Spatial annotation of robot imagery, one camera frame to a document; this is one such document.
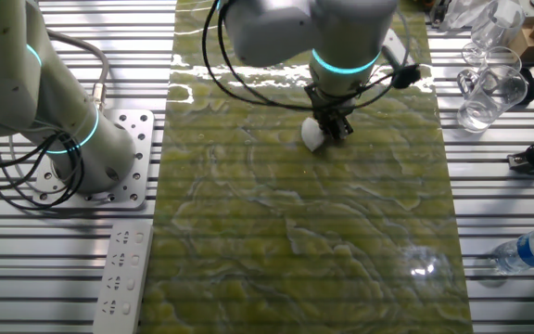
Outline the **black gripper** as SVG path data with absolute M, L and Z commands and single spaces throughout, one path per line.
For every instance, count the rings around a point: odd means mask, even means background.
M 316 83 L 305 86 L 304 91 L 311 101 L 312 116 L 325 135 L 332 139 L 346 139 L 353 133 L 346 117 L 356 109 L 354 97 L 330 96 Z

